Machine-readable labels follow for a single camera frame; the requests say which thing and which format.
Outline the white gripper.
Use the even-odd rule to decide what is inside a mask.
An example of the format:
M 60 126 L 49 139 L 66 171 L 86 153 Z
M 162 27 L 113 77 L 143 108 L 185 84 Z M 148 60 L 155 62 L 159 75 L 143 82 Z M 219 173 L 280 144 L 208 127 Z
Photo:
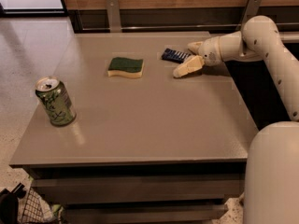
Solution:
M 204 64 L 207 66 L 216 66 L 222 63 L 220 38 L 218 36 L 209 38 L 203 43 L 200 41 L 189 43 L 188 50 L 200 56 L 193 55 L 187 58 L 173 71 L 174 78 L 184 77 L 196 72 L 202 69 Z

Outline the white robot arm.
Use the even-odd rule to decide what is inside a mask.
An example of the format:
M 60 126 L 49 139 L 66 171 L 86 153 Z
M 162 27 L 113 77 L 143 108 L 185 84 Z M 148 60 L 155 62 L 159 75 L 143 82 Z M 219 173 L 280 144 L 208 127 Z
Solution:
M 258 75 L 267 96 L 279 100 L 289 119 L 263 127 L 248 152 L 244 224 L 299 223 L 299 61 L 285 47 L 278 27 L 255 16 L 242 29 L 188 45 L 193 55 L 174 71 L 179 78 L 220 63 L 260 64 Z

